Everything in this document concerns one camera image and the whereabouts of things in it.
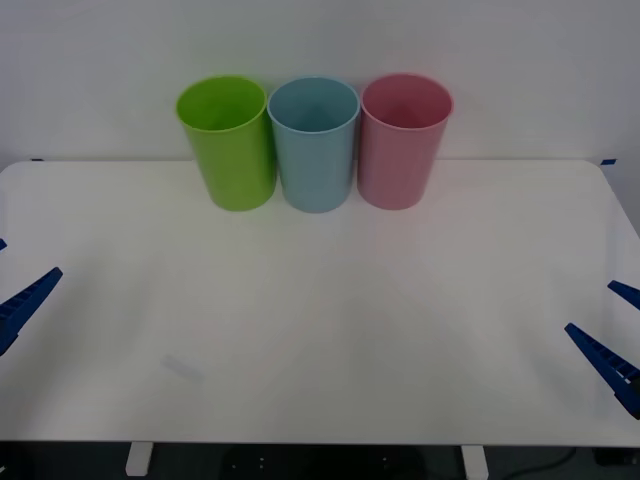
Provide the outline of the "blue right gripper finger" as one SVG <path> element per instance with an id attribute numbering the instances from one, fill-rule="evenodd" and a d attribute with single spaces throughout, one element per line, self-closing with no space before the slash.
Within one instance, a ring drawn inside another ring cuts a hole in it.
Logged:
<path id="1" fill-rule="evenodd" d="M 628 303 L 630 303 L 637 310 L 640 309 L 640 290 L 639 289 L 615 280 L 611 281 L 607 285 L 607 288 L 612 292 L 616 293 L 618 296 L 623 298 Z"/>
<path id="2" fill-rule="evenodd" d="M 613 391 L 614 397 L 632 417 L 638 419 L 639 369 L 573 323 L 568 323 L 564 330 Z"/>

